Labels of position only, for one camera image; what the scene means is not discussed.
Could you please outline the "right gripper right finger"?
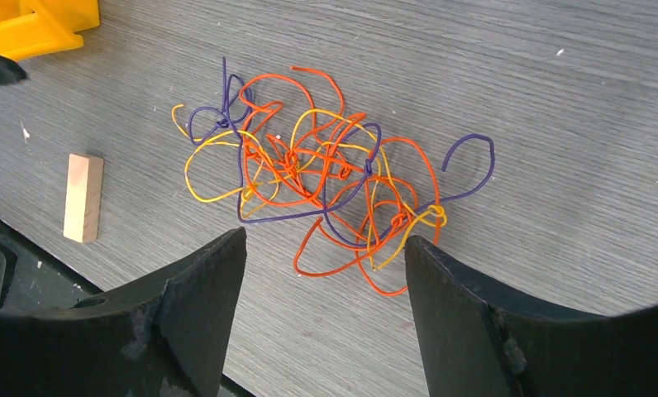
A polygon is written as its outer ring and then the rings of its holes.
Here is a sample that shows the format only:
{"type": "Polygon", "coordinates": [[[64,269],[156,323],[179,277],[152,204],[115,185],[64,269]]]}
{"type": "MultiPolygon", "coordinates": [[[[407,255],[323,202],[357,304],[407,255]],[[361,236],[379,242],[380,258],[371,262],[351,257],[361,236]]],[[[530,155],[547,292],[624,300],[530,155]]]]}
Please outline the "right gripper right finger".
{"type": "Polygon", "coordinates": [[[658,396],[658,304],[603,316],[539,299],[410,237],[406,280],[432,396],[658,396]]]}

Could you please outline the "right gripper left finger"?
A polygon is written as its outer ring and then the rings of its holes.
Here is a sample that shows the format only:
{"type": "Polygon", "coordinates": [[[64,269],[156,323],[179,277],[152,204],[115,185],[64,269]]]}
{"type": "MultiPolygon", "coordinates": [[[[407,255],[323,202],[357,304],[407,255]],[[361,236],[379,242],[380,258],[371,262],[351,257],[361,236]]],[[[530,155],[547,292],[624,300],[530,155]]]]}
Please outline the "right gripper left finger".
{"type": "Polygon", "coordinates": [[[215,396],[246,231],[68,309],[0,311],[0,396],[215,396]]]}

